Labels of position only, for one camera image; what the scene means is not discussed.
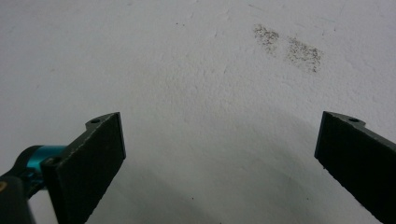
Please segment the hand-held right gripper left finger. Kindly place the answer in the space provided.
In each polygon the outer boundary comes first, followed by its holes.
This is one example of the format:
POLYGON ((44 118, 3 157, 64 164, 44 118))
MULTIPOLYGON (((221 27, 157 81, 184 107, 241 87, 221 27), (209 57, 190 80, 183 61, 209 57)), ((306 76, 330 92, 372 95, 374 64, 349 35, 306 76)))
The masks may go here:
POLYGON ((40 163, 59 224, 84 224, 126 158, 120 113, 92 119, 60 153, 40 163))

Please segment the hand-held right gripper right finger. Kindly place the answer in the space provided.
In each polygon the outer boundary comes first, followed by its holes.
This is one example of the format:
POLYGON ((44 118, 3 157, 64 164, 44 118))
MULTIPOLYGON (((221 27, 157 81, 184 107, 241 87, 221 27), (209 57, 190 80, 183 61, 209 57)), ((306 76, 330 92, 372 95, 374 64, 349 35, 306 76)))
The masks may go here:
POLYGON ((322 114, 315 158, 383 224, 396 224, 396 144, 347 115, 322 114))

